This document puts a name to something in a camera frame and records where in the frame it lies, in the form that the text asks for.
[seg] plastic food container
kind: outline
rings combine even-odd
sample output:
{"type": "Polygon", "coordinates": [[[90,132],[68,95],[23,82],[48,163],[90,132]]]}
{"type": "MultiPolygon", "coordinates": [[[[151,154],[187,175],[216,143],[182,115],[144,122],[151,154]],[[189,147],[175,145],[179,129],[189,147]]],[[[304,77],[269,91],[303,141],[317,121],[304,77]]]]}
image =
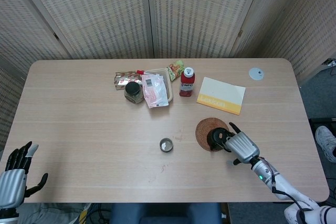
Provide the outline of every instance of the plastic food container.
{"type": "Polygon", "coordinates": [[[147,70],[146,72],[151,74],[159,74],[163,76],[164,85],[166,86],[167,90],[167,99],[170,102],[173,99],[173,89],[172,89],[172,83],[170,82],[170,76],[168,70],[165,68],[158,68],[147,70]]]}

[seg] textured wall panel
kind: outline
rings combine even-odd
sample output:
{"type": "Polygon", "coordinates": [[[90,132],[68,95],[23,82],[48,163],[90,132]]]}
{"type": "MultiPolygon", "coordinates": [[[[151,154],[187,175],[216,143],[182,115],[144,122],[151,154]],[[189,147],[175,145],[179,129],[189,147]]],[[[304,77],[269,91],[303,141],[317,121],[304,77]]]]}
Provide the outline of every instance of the textured wall panel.
{"type": "Polygon", "coordinates": [[[23,86],[21,81],[0,69],[0,150],[6,144],[23,86]]]}
{"type": "Polygon", "coordinates": [[[228,57],[251,1],[154,0],[159,57],[228,57]]]}
{"type": "Polygon", "coordinates": [[[22,0],[0,0],[0,57],[22,73],[40,59],[64,59],[22,0]]]}
{"type": "Polygon", "coordinates": [[[299,81],[335,54],[336,0],[295,0],[259,53],[288,59],[299,81]]]}
{"type": "Polygon", "coordinates": [[[41,0],[81,59],[148,58],[143,0],[41,0]]]}
{"type": "Polygon", "coordinates": [[[258,57],[255,50],[290,0],[253,0],[242,26],[243,33],[232,49],[231,57],[258,57]]]}

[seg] food package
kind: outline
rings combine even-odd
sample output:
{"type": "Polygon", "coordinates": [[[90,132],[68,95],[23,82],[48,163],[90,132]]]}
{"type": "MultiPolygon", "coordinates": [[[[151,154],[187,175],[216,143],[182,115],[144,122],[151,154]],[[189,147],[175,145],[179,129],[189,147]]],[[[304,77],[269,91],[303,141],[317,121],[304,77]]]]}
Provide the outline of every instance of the food package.
{"type": "Polygon", "coordinates": [[[136,71],[128,72],[116,72],[114,77],[114,85],[117,90],[125,89],[127,83],[131,81],[137,82],[139,85],[142,85],[141,75],[136,71]]]}
{"type": "Polygon", "coordinates": [[[143,96],[149,108],[168,106],[166,86],[161,75],[144,74],[142,83],[143,96]]]}
{"type": "Polygon", "coordinates": [[[181,73],[184,71],[184,64],[182,60],[178,60],[176,62],[174,62],[173,64],[170,64],[167,67],[169,76],[170,76],[170,80],[173,81],[176,78],[181,76],[181,73]]]}

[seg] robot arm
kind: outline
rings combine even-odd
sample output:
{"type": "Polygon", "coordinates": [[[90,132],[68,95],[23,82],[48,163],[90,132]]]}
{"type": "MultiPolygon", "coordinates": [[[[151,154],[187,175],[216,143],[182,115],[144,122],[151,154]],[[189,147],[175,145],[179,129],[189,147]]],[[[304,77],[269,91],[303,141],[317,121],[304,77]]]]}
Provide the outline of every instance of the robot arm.
{"type": "Polygon", "coordinates": [[[211,144],[233,152],[237,159],[234,165],[251,164],[252,171],[281,200],[293,200],[295,203],[285,210],[289,224],[334,224],[336,223],[336,208],[320,207],[308,196],[296,190],[266,159],[259,157],[257,145],[233,123],[229,123],[237,134],[223,128],[214,129],[222,133],[222,138],[213,137],[211,144]]]}
{"type": "Polygon", "coordinates": [[[28,171],[37,148],[37,144],[29,142],[21,149],[15,149],[8,157],[5,171],[0,175],[0,224],[16,224],[16,208],[24,198],[40,191],[47,181],[48,174],[45,173],[37,186],[26,187],[28,171]]]}

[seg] red bottle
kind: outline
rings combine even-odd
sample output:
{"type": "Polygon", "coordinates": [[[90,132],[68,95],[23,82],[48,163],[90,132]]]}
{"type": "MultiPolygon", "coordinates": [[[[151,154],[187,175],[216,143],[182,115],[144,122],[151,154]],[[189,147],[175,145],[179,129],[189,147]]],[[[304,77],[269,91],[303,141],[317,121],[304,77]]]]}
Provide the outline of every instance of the red bottle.
{"type": "Polygon", "coordinates": [[[185,68],[184,72],[181,74],[181,87],[180,87],[180,96],[190,97],[195,82],[195,73],[192,68],[185,68]]]}

